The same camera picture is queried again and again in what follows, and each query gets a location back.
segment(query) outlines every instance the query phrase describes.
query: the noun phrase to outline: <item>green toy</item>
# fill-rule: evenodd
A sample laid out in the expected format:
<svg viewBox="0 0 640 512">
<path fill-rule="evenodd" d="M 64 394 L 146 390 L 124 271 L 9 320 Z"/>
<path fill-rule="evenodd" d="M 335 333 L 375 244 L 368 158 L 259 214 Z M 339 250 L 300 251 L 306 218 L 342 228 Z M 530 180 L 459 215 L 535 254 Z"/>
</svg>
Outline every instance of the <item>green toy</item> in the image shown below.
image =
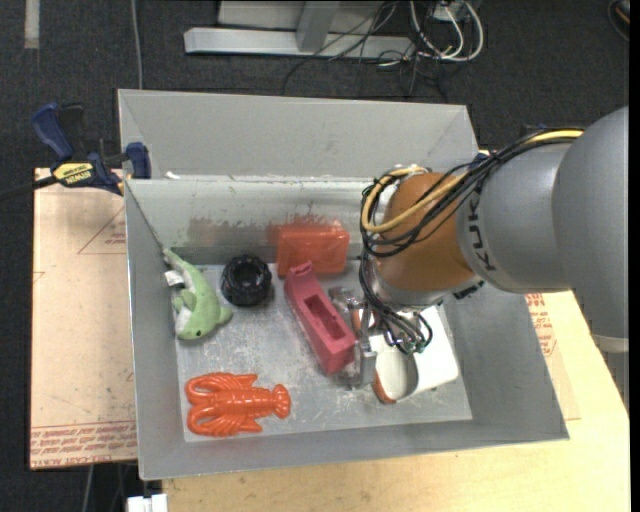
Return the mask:
<svg viewBox="0 0 640 512">
<path fill-rule="evenodd" d="M 202 273 L 170 249 L 163 249 L 165 261 L 184 281 L 184 289 L 173 300 L 176 335 L 192 341 L 229 321 L 232 310 L 221 306 L 216 292 Z"/>
</svg>

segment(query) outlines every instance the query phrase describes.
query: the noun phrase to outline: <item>black carpet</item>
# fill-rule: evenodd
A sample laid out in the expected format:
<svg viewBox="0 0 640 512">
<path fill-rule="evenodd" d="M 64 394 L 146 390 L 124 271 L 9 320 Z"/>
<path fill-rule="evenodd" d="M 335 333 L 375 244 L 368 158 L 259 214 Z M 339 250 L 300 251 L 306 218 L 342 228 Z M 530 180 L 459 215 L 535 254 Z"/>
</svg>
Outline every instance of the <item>black carpet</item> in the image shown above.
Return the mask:
<svg viewBox="0 0 640 512">
<path fill-rule="evenodd" d="M 285 93 L 465 104 L 480 145 L 490 148 L 518 137 L 525 124 L 588 125 L 628 104 L 629 46 L 611 27 L 607 3 L 485 0 L 483 53 L 462 67 L 427 70 L 439 87 L 418 80 L 411 96 L 406 76 L 347 60 L 306 62 Z M 115 92 L 137 87 L 128 0 L 42 1 L 39 50 L 24 49 L 24 9 L 24 0 L 0 2 L 0 191 L 29 183 L 31 169 L 53 161 L 29 122 L 39 107 L 82 103 L 87 138 L 103 138 L 107 153 L 115 152 Z M 184 55 L 183 32 L 214 20 L 214 2 L 139 1 L 145 87 L 282 94 L 299 59 Z M 390 26 L 406 31 L 407 10 L 399 8 Z M 29 195 L 0 203 L 0 511 L 79 511 L 86 468 L 27 466 L 32 216 Z M 108 510 L 116 468 L 97 468 L 95 482 L 89 510 Z"/>
</svg>

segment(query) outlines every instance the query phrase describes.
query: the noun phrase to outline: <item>gray metal bar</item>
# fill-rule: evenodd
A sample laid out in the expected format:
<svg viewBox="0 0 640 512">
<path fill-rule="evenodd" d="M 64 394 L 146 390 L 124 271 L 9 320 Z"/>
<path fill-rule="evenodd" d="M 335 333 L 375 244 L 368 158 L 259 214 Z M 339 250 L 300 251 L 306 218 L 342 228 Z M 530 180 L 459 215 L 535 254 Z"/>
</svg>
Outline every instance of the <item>gray metal bar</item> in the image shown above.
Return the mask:
<svg viewBox="0 0 640 512">
<path fill-rule="evenodd" d="M 298 48 L 316 52 L 324 45 L 340 2 L 305 2 L 296 30 Z"/>
<path fill-rule="evenodd" d="M 326 42 L 335 41 L 316 57 L 333 57 L 348 50 L 362 39 L 361 35 L 341 36 L 329 34 Z M 245 30 L 231 28 L 192 28 L 184 33 L 185 52 L 221 53 L 245 55 L 314 55 L 313 50 L 301 50 L 296 41 L 296 32 L 278 32 L 270 30 Z M 411 53 L 413 43 L 406 37 L 371 36 L 367 39 L 362 57 L 373 59 L 384 51 Z M 390 58 L 397 55 L 389 53 Z M 360 48 L 349 52 L 345 57 L 359 58 Z"/>
</svg>

